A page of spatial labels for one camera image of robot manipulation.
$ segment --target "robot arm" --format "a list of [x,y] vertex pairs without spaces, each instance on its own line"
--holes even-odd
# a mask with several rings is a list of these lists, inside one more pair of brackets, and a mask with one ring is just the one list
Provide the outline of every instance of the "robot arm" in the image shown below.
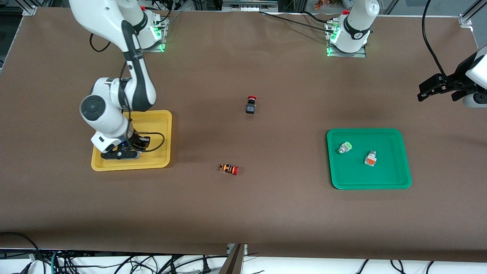
[[330,42],[339,50],[354,53],[367,43],[370,27],[379,14],[377,0],[356,0],[350,14],[338,17],[339,28]]
[[487,107],[487,45],[461,62],[455,72],[445,79],[440,73],[419,85],[418,101],[435,95],[452,92],[453,101],[463,98],[470,108]]
[[[122,16],[117,2],[127,3],[136,0],[70,0],[70,6],[78,23],[93,34],[112,42],[123,52],[131,75],[131,80],[124,89],[128,107],[132,110],[146,111],[155,103],[155,89],[147,72],[135,29]],[[133,11],[135,15],[131,16],[132,20],[137,19],[137,15],[143,18],[140,8],[122,10]],[[115,93],[111,97],[112,103],[121,109],[125,102],[122,97],[119,98],[119,82],[114,79],[112,85],[110,90]]]
[[[136,0],[70,0],[70,6],[79,24],[120,48],[131,75],[129,79],[100,78],[90,95],[83,99],[80,113],[96,130],[93,144],[102,153],[107,153],[125,141],[140,143],[138,140],[142,138],[134,134],[121,110],[147,111],[156,100],[143,47],[137,37],[146,27],[151,28],[152,22],[148,22],[151,14],[143,12]],[[153,41],[145,39],[144,43],[150,46]]]

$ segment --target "table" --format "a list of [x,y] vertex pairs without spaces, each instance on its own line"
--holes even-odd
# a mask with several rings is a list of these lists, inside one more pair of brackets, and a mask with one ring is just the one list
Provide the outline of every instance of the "table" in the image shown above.
[[[152,109],[173,113],[171,163],[95,172],[78,107],[96,79],[118,75],[122,54],[94,52],[69,9],[40,8],[0,75],[0,230],[52,249],[221,254],[242,242],[262,256],[485,261],[486,113],[448,95],[417,102],[438,72],[420,22],[378,17],[367,58],[344,59],[326,56],[318,30],[184,12],[166,52],[146,54]],[[427,19],[427,32],[449,73],[476,50],[456,18]],[[325,135],[347,127],[400,130],[412,186],[335,189]]]

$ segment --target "wire bundle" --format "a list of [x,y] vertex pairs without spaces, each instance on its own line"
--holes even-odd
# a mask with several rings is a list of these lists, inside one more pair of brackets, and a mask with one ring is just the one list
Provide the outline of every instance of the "wire bundle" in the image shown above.
[[[119,271],[122,269],[122,267],[126,264],[131,265],[131,270],[129,274],[133,274],[137,270],[141,268],[146,268],[149,269],[152,274],[162,274],[164,271],[169,269],[169,272],[175,273],[175,270],[179,267],[182,267],[184,265],[194,263],[200,260],[203,260],[206,262],[207,259],[213,259],[213,258],[225,258],[227,256],[203,256],[202,258],[194,259],[179,265],[174,266],[174,263],[182,258],[184,255],[182,254],[173,254],[171,259],[169,259],[161,268],[159,268],[157,261],[155,260],[155,256],[163,255],[163,254],[154,254],[154,253],[124,253],[124,255],[128,254],[128,258],[123,261],[120,264],[116,265],[110,265],[110,266],[99,266],[99,265],[76,265],[73,263],[73,259],[76,257],[82,257],[82,256],[95,256],[96,254],[102,253],[102,252],[87,252],[87,251],[59,251],[59,250],[42,250],[40,249],[29,237],[27,237],[24,234],[21,233],[16,233],[16,232],[0,232],[0,236],[19,236],[22,237],[26,240],[28,240],[32,246],[35,248],[34,250],[31,249],[3,249],[0,250],[0,259],[7,259],[7,258],[13,258],[13,257],[18,257],[22,255],[27,255],[27,254],[33,254],[35,260],[38,260],[42,262],[44,265],[44,273],[46,273],[46,267],[45,265],[47,264],[50,266],[51,269],[51,274],[80,274],[78,269],[80,268],[110,268],[110,267],[115,267],[117,266],[117,269],[113,274],[119,273]],[[136,256],[148,256],[144,258],[142,261],[136,261],[135,257]],[[156,267],[155,269],[153,267],[148,266],[145,264],[149,260],[153,260]]]

